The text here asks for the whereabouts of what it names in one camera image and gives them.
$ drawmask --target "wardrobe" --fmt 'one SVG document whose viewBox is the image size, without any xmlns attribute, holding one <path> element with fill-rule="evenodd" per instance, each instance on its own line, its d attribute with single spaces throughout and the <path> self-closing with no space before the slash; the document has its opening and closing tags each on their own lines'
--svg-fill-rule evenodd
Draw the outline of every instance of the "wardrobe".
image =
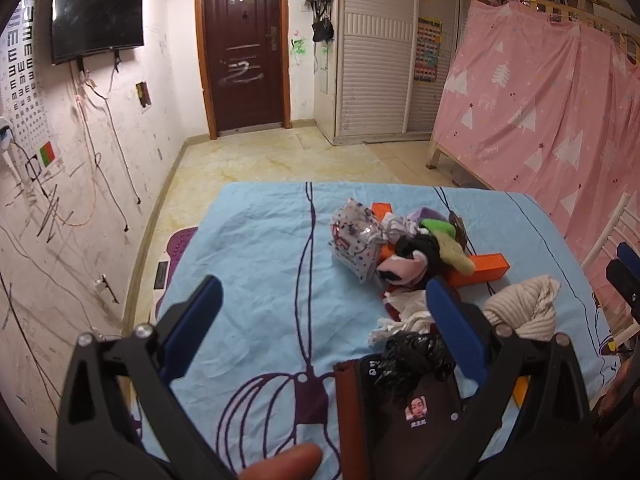
<svg viewBox="0 0 640 480">
<path fill-rule="evenodd" d="M 471 0 L 337 0 L 316 123 L 334 144 L 431 136 Z"/>
</svg>

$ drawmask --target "mattress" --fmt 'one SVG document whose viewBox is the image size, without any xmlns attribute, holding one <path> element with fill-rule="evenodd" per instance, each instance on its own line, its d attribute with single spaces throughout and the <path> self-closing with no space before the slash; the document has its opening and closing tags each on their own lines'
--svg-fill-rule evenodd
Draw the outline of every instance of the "mattress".
<svg viewBox="0 0 640 480">
<path fill-rule="evenodd" d="M 319 444 L 318 479 L 340 476 L 332 367 L 376 350 L 367 344 L 386 317 L 374 281 L 357 277 L 329 250 L 331 214 L 348 198 L 388 202 L 396 214 L 422 206 L 462 216 L 477 254 L 502 253 L 511 269 L 498 291 L 549 274 L 561 283 L 554 301 L 593 397 L 620 363 L 602 357 L 609 336 L 592 292 L 558 230 L 536 202 L 517 193 L 395 184 L 282 183 L 226 186 L 175 269 L 160 315 L 207 274 L 224 287 L 224 305 L 184 378 L 171 388 L 200 433 L 234 472 L 287 447 Z M 481 306 L 486 284 L 460 288 Z M 476 389 L 456 370 L 463 397 Z M 510 401 L 484 456 L 499 452 L 517 416 Z M 146 420 L 143 443 L 163 457 Z"/>
</svg>

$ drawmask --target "television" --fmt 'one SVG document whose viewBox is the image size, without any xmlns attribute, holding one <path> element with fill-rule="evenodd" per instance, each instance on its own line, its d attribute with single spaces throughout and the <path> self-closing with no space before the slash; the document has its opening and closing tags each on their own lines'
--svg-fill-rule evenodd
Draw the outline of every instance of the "television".
<svg viewBox="0 0 640 480">
<path fill-rule="evenodd" d="M 53 0 L 54 64 L 144 45 L 142 0 Z"/>
</svg>

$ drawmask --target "tiled floor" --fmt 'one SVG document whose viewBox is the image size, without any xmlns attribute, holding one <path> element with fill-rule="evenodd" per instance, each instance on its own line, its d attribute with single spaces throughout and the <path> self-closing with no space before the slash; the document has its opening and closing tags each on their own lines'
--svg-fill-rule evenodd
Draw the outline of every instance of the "tiled floor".
<svg viewBox="0 0 640 480">
<path fill-rule="evenodd" d="M 452 186 L 454 164 L 425 166 L 428 141 L 332 146 L 315 127 L 223 137 L 188 147 L 162 206 L 140 283 L 135 323 L 148 319 L 158 261 L 171 235 L 196 226 L 220 189 L 237 181 L 380 182 Z"/>
</svg>

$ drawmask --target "hand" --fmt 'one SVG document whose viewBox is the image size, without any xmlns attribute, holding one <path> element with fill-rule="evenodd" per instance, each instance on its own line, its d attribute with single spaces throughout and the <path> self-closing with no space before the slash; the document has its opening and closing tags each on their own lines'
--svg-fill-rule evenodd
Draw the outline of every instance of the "hand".
<svg viewBox="0 0 640 480">
<path fill-rule="evenodd" d="M 316 444 L 300 444 L 242 471 L 240 480 L 311 480 L 322 462 Z"/>
<path fill-rule="evenodd" d="M 620 367 L 616 377 L 613 379 L 611 386 L 607 393 L 602 397 L 602 402 L 600 403 L 600 407 L 598 408 L 598 416 L 607 415 L 613 408 L 615 408 L 616 404 L 620 400 L 619 393 L 620 388 L 622 388 L 622 384 L 625 382 L 626 375 L 629 372 L 629 368 L 631 366 L 631 359 L 627 359 L 625 363 Z M 634 391 L 634 404 L 640 407 L 640 388 L 636 388 Z"/>
</svg>

